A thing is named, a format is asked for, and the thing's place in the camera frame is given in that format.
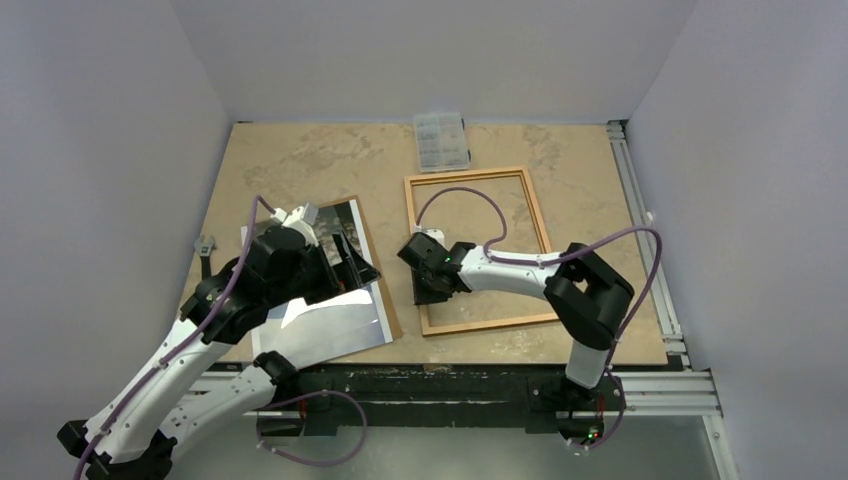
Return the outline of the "wooden picture frame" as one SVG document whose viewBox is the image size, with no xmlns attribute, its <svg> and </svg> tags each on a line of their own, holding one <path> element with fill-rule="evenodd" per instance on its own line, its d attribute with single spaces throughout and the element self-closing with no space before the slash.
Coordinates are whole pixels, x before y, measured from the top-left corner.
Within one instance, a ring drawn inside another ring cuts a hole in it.
<svg viewBox="0 0 848 480">
<path fill-rule="evenodd" d="M 536 191 L 532 179 L 530 178 L 529 171 L 526 167 L 501 167 L 468 170 L 463 172 L 457 171 L 406 176 L 404 178 L 404 193 L 407 204 L 407 217 L 409 221 L 410 232 L 415 231 L 415 225 L 418 221 L 419 214 L 426 210 L 426 207 L 418 208 L 416 206 L 413 194 L 414 187 L 512 177 L 518 178 L 521 183 L 525 201 L 528 205 L 528 211 L 530 213 L 531 220 L 535 229 L 535 236 L 537 239 L 538 246 L 540 247 L 543 253 L 551 253 L 553 249 L 551 247 L 544 219 L 541 215 Z M 419 306 L 418 309 L 421 321 L 421 331 L 424 337 L 469 333 L 483 330 L 503 329 L 512 327 L 523 327 L 528 325 L 553 322 L 557 319 L 557 317 L 553 313 L 548 313 L 504 318 L 498 320 L 482 320 L 446 326 L 432 326 L 429 322 L 428 308 L 426 306 Z"/>
</svg>

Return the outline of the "clear plastic organizer box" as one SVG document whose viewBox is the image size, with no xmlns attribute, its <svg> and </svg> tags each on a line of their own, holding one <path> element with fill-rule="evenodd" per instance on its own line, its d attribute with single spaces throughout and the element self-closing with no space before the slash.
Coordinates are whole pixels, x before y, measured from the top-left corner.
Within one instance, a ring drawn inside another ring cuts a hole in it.
<svg viewBox="0 0 848 480">
<path fill-rule="evenodd" d="M 413 129 L 422 173 L 463 171 L 471 167 L 465 121 L 459 112 L 416 114 Z"/>
</svg>

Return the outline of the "brown frame backing board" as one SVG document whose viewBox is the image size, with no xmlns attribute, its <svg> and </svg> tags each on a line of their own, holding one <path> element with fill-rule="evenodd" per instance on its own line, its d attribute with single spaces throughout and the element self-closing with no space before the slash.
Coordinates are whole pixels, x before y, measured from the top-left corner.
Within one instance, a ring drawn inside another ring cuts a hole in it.
<svg viewBox="0 0 848 480">
<path fill-rule="evenodd" d="M 338 254 L 331 234 L 343 230 L 356 251 L 380 272 L 384 271 L 357 195 L 320 205 L 313 229 L 330 249 L 328 259 L 332 264 Z M 388 344 L 402 336 L 385 276 L 324 304 L 319 320 L 327 327 L 328 336 L 351 352 Z"/>
</svg>

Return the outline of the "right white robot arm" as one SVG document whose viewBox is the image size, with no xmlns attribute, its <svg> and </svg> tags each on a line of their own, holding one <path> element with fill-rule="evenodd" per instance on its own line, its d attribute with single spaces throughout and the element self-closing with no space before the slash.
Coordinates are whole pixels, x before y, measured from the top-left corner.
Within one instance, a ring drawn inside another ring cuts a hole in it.
<svg viewBox="0 0 848 480">
<path fill-rule="evenodd" d="M 480 291 L 546 301 L 573 340 L 561 381 L 564 399 L 584 407 L 599 396 L 635 291 L 587 245 L 572 243 L 560 253 L 517 254 L 471 242 L 446 248 L 433 236 L 416 232 L 397 256 L 411 269 L 417 305 Z"/>
</svg>

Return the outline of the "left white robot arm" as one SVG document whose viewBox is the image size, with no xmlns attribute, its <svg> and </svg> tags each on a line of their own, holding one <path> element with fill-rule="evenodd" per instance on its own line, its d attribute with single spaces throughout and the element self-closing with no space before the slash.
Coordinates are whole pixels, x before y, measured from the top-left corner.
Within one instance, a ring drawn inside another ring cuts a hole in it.
<svg viewBox="0 0 848 480">
<path fill-rule="evenodd" d="M 343 233 L 331 263 L 311 228 L 276 225 L 250 239 L 183 304 L 158 350 L 96 415 L 58 432 L 77 459 L 77 479 L 162 479 L 179 455 L 234 417 L 303 403 L 301 364 L 275 350 L 258 354 L 229 384 L 198 400 L 183 397 L 198 378 L 269 312 L 293 300 L 317 304 L 359 290 L 381 274 Z"/>
</svg>

